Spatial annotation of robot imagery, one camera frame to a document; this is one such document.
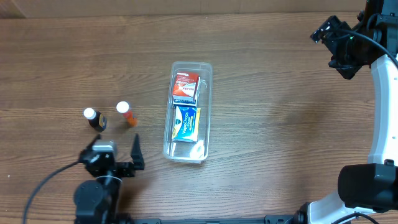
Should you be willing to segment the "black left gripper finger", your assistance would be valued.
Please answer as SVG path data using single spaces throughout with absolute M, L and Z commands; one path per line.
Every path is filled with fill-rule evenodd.
M 134 164 L 135 170 L 144 170 L 145 162 L 141 152 L 141 146 L 139 141 L 139 135 L 136 134 L 134 137 L 134 142 L 131 149 L 131 159 Z
M 96 135 L 90 143 L 90 149 L 95 152 L 107 152 L 114 156 L 118 153 L 117 144 L 113 140 L 102 139 L 100 134 Z

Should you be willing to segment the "dark syrup bottle white cap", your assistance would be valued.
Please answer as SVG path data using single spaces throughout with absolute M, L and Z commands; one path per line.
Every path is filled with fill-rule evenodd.
M 83 111 L 83 116 L 88 120 L 90 126 L 97 132 L 102 133 L 106 129 L 107 119 L 99 111 L 93 108 L 86 108 Z

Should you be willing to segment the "orange tablet tube white cap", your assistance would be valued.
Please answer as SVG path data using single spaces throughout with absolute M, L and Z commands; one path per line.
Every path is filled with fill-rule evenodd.
M 137 119 L 134 116 L 134 113 L 132 112 L 132 110 L 130 109 L 130 105 L 128 102 L 120 101 L 116 105 L 116 110 L 124 116 L 124 118 L 126 119 L 126 121 L 128 122 L 128 124 L 130 126 L 136 126 Z

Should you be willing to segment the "blue yellow VapoDrops box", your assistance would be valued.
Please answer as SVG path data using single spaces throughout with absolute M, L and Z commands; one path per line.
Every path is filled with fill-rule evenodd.
M 177 106 L 175 108 L 172 140 L 197 142 L 200 113 L 200 108 Z

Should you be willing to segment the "white blue plaster box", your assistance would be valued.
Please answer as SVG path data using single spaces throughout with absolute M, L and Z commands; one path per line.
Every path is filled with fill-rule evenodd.
M 175 98 L 172 101 L 175 106 L 197 107 L 197 99 L 195 98 Z

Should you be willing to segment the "red white medicine box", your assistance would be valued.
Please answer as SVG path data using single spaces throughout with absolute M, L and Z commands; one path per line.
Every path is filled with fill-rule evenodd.
M 178 72 L 172 89 L 173 99 L 193 101 L 197 94 L 199 81 L 200 77 L 197 73 Z

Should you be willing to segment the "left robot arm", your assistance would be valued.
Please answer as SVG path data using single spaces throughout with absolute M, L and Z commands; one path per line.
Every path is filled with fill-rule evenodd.
M 135 176 L 132 162 L 116 161 L 117 145 L 97 135 L 80 152 L 78 162 L 94 177 L 80 184 L 74 193 L 75 223 L 133 224 L 128 213 L 118 212 L 123 178 Z

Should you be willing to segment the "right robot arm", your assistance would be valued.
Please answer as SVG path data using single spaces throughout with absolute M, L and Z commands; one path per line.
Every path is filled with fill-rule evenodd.
M 368 68 L 345 80 L 310 34 L 325 12 L 144 19 L 134 112 L 146 169 L 126 182 L 135 218 L 257 218 L 291 214 L 336 189 L 340 170 L 367 161 L 374 91 Z M 208 157 L 162 153 L 173 62 L 213 66 Z

